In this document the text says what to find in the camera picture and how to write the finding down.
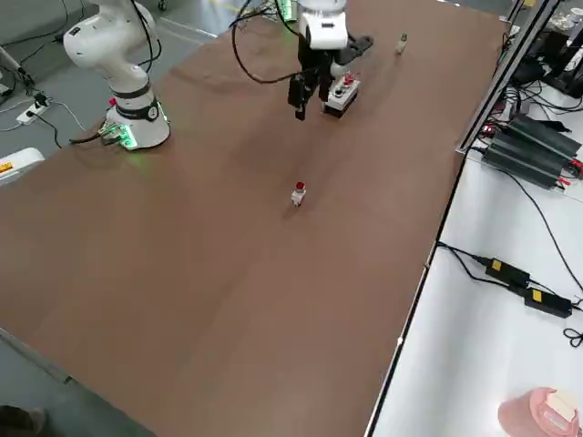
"power strip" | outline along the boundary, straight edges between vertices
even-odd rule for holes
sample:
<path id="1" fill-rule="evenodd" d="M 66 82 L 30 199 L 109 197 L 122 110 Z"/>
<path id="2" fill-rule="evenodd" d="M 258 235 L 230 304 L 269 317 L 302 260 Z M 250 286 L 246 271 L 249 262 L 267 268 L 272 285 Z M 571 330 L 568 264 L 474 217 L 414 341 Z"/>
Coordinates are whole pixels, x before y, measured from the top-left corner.
<path id="1" fill-rule="evenodd" d="M 38 105 L 37 103 L 33 103 L 25 112 L 19 115 L 16 118 L 16 121 L 21 125 L 30 125 L 33 121 L 36 120 L 36 116 L 42 116 L 47 109 L 50 108 L 49 106 L 44 107 L 43 105 Z M 26 113 L 32 112 L 34 115 L 29 117 Z"/>

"table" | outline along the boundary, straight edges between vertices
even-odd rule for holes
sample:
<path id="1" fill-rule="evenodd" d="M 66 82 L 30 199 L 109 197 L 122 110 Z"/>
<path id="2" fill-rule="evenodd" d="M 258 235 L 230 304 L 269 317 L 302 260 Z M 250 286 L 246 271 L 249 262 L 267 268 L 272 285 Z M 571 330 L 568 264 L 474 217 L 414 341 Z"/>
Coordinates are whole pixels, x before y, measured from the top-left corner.
<path id="1" fill-rule="evenodd" d="M 577 263 L 583 203 L 523 184 L 583 278 Z M 580 295 L 534 206 L 514 181 L 489 166 L 466 161 L 441 240 L 525 269 L 564 297 Z M 484 270 L 465 260 L 476 275 Z M 472 430 L 475 436 L 505 436 L 497 422 L 500 403 L 539 386 L 572 392 L 583 405 L 583 350 L 569 346 L 566 327 L 583 331 L 583 315 L 562 320 L 531 310 L 506 290 L 473 282 L 448 251 L 438 249 L 375 435 L 452 437 Z"/>
<path id="2" fill-rule="evenodd" d="M 163 147 L 68 147 L 2 190 L 3 328 L 161 436 L 362 434 L 504 25 L 434 0 L 348 16 L 376 45 L 342 121 L 317 99 L 296 121 L 221 36 L 158 84 Z M 273 23 L 240 40 L 259 76 L 298 68 Z"/>

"gray floor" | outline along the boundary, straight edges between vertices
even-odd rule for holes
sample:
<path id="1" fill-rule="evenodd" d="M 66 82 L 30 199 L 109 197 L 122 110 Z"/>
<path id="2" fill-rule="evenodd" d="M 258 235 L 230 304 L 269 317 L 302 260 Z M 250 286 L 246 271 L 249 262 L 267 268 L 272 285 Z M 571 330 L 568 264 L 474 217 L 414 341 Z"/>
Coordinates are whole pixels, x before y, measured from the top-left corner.
<path id="1" fill-rule="evenodd" d="M 151 74 L 154 82 L 182 59 L 212 40 L 213 35 L 225 31 L 236 14 L 236 5 L 240 5 L 242 0 L 169 0 L 169 10 L 162 14 L 158 12 L 156 2 L 157 0 L 142 2 L 156 14 L 159 36 L 164 46 L 163 55 Z M 510 8 L 511 0 L 455 0 L 451 3 L 504 15 Z M 46 4 L 48 0 L 43 2 L 44 8 L 48 7 Z M 79 7 L 70 9 L 73 23 L 79 17 Z M 90 6 L 87 14 L 90 15 L 94 10 L 95 8 Z M 62 20 L 58 10 L 54 8 L 33 10 L 30 14 L 36 15 L 38 25 L 36 28 L 27 29 L 24 35 L 15 35 L 15 32 L 22 29 L 25 22 L 31 21 L 29 16 L 14 12 L 10 17 L 14 22 L 4 27 L 0 23 L 0 32 L 8 29 L 13 33 L 10 36 L 0 35 L 0 43 L 17 39 L 19 36 L 38 35 L 58 27 L 58 20 Z M 36 40 L 10 46 L 9 49 L 13 56 L 20 59 L 42 42 L 42 39 Z M 135 59 L 146 57 L 145 48 L 134 55 Z M 91 127 L 103 116 L 110 98 L 106 83 L 94 72 L 73 66 L 61 46 L 56 44 L 49 46 L 38 56 L 33 57 L 26 64 L 26 68 L 37 79 L 37 87 L 55 100 L 69 105 L 85 127 Z M 0 110 L 25 98 L 22 95 L 12 96 L 0 106 Z M 24 108 L 26 106 L 0 113 L 0 129 L 13 126 L 16 116 Z M 59 140 L 62 144 L 70 137 L 82 135 L 73 118 L 63 107 L 51 107 L 45 117 L 58 127 Z M 25 147 L 36 147 L 46 157 L 57 151 L 52 141 L 52 131 L 39 122 L 11 132 L 0 133 L 0 147 L 0 156 Z M 67 437 L 151 435 L 77 382 L 64 383 L 62 378 L 51 376 L 37 365 L 35 360 L 23 356 L 8 343 L 0 340 L 0 404 L 3 403 L 27 408 L 38 406 L 47 408 L 51 418 L 51 433 L 48 435 Z"/>

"white table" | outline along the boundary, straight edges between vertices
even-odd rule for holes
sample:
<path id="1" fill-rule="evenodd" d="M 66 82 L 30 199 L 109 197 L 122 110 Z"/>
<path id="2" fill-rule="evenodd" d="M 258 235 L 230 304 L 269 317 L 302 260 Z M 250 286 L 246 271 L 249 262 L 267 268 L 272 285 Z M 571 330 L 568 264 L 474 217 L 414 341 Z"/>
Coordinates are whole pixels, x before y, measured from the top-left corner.
<path id="1" fill-rule="evenodd" d="M 583 203 L 522 183 L 583 280 Z M 471 159 L 441 240 L 522 268 L 564 297 L 580 294 L 516 183 Z M 464 260 L 475 274 L 484 270 Z M 583 331 L 583 314 L 562 320 L 529 309 L 507 290 L 472 281 L 438 249 L 374 436 L 504 436 L 500 403 L 540 386 L 572 392 L 583 407 L 583 346 L 569 345 L 566 327 Z"/>

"black device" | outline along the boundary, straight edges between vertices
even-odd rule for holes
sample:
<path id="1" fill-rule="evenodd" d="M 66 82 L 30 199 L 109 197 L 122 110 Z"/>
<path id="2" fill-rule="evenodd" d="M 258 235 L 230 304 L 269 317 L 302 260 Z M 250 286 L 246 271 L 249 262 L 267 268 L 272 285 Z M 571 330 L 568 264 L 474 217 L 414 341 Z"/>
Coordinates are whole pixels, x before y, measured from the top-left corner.
<path id="1" fill-rule="evenodd" d="M 535 288 L 527 290 L 525 305 L 561 319 L 566 319 L 573 314 L 573 302 L 569 299 Z"/>
<path id="2" fill-rule="evenodd" d="M 288 103 L 295 107 L 295 117 L 299 120 L 306 118 L 306 105 L 312 98 L 316 88 L 320 88 L 319 97 L 322 102 L 328 101 L 330 88 L 334 81 L 332 63 L 338 66 L 347 66 L 354 59 L 364 55 L 373 46 L 373 39 L 362 36 L 351 38 L 349 45 L 342 50 L 312 50 L 310 47 L 310 29 L 306 37 L 300 36 L 298 45 L 298 60 L 302 65 L 302 72 L 290 79 Z"/>
<path id="3" fill-rule="evenodd" d="M 508 123 L 506 133 L 511 137 L 531 141 L 563 159 L 563 166 L 578 153 L 581 145 L 556 130 L 525 115 L 516 115 Z"/>
<path id="4" fill-rule="evenodd" d="M 521 289 L 528 287 L 530 282 L 530 274 L 496 258 L 489 260 L 486 275 Z"/>
<path id="5" fill-rule="evenodd" d="M 554 188 L 565 159 L 523 138 L 497 132 L 484 161 L 544 189 Z"/>

